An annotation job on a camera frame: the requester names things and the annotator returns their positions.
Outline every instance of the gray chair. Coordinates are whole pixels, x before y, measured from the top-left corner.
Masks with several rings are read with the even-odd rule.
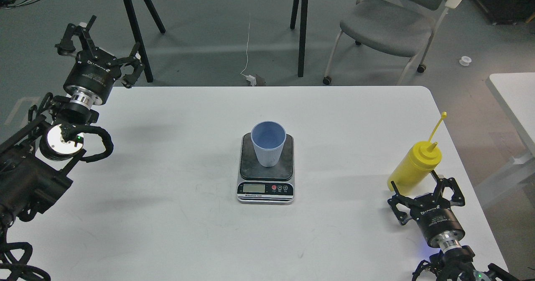
[[[355,7],[340,21],[340,33],[336,37],[323,84],[331,84],[329,76],[338,41],[345,33],[355,40],[357,46],[366,45],[377,51],[394,56],[409,57],[397,82],[400,84],[413,60],[424,51],[417,68],[423,73],[425,56],[431,46],[436,30],[449,8],[456,8],[462,0],[408,0],[429,10],[444,8],[438,20],[385,0],[357,0]]]

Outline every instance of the chair seat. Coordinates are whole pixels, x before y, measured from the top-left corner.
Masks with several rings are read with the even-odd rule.
[[[384,0],[363,0],[340,21],[352,39],[394,56],[412,57],[428,43],[430,18]]]

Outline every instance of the yellow bottle cap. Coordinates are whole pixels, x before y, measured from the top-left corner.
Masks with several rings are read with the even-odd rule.
[[[442,160],[442,152],[437,142],[421,141],[414,144],[409,152],[409,159],[423,170],[434,169]]]

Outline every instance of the black table leg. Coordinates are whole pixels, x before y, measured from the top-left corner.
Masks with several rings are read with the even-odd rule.
[[[308,14],[308,0],[301,0],[301,25],[299,26],[299,59],[298,77],[304,74],[304,47],[306,43],[306,15]]]
[[[166,33],[166,28],[164,27],[164,24],[162,23],[162,20],[160,20],[160,16],[158,15],[158,12],[154,8],[154,4],[152,0],[143,0],[145,2],[145,5],[147,5],[147,8],[149,9],[150,15],[153,16],[153,20],[158,26],[158,30],[160,30],[160,33]]]
[[[130,28],[132,28],[132,34],[134,35],[134,40],[140,43],[139,54],[141,55],[141,61],[145,64],[145,77],[147,82],[152,82],[153,72],[150,69],[149,58],[147,58],[147,52],[145,51],[145,44],[143,43],[143,38],[141,37],[141,31],[139,30],[138,19],[135,16],[134,5],[132,0],[122,0],[125,4],[126,14],[128,15],[128,20],[130,22]]]
[[[298,18],[298,8],[299,8],[299,0],[294,0],[294,5],[292,7],[292,19],[290,20],[290,29],[296,28],[296,20]]]

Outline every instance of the digital kitchen scale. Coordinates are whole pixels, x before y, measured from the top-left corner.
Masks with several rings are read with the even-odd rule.
[[[251,133],[243,136],[237,199],[246,204],[289,204],[295,194],[294,138],[287,134],[279,162],[273,167],[264,167],[256,159]]]

